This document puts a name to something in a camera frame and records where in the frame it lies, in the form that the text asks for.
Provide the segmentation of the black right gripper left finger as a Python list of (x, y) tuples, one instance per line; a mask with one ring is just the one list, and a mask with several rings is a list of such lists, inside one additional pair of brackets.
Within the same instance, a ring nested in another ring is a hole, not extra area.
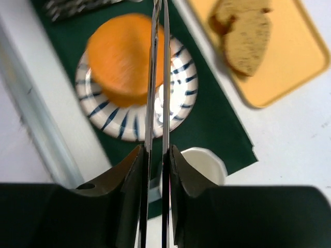
[(76, 189), (1, 184), (1, 247), (134, 247), (143, 147)]

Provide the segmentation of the metal tongs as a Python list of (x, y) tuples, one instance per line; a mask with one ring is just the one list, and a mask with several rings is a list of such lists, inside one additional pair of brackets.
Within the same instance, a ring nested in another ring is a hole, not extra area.
[[(159, 18), (163, 10), (163, 85), (161, 93), (157, 91), (157, 66), (159, 42)], [(154, 123), (162, 123), (162, 223), (161, 246), (169, 247), (170, 224), (170, 21), (167, 1), (154, 1), (152, 15), (151, 47), (149, 55), (148, 94), (145, 120), (145, 140), (143, 149), (142, 186), (140, 201), (140, 222), (138, 231), (138, 247), (146, 247), (148, 193), (151, 175)]]

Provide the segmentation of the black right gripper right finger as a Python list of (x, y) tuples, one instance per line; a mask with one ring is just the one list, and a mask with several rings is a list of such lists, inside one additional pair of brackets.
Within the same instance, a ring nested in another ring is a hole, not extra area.
[(330, 204), (309, 186), (218, 186), (170, 147), (178, 247), (330, 247)]

